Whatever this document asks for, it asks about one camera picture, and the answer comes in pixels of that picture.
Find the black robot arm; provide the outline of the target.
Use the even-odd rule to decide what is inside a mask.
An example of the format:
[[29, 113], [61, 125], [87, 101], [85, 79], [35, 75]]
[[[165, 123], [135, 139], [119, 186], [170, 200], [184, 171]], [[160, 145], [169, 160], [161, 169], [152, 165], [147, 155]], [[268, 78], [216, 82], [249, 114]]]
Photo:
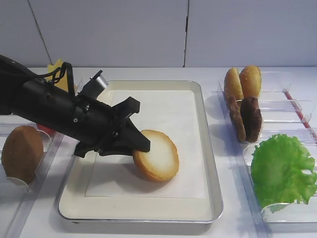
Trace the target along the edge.
[[0, 58], [0, 113], [15, 114], [77, 139], [74, 154], [84, 157], [95, 151], [101, 156], [149, 152], [150, 141], [135, 127], [131, 115], [140, 102], [129, 97], [115, 106], [97, 100], [108, 87], [101, 72], [74, 91], [70, 63], [46, 75], [36, 74], [16, 61]]

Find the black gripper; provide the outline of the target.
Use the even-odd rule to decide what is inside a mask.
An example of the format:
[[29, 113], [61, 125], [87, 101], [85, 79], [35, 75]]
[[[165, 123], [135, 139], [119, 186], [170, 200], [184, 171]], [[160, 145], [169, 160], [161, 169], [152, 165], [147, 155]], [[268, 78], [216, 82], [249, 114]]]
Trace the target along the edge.
[[100, 156], [132, 156], [134, 151], [150, 151], [150, 140], [129, 119], [140, 111], [138, 100], [128, 97], [113, 107], [86, 96], [78, 102], [83, 112], [75, 116], [74, 138], [79, 143], [74, 155], [84, 158], [87, 152], [98, 151]]

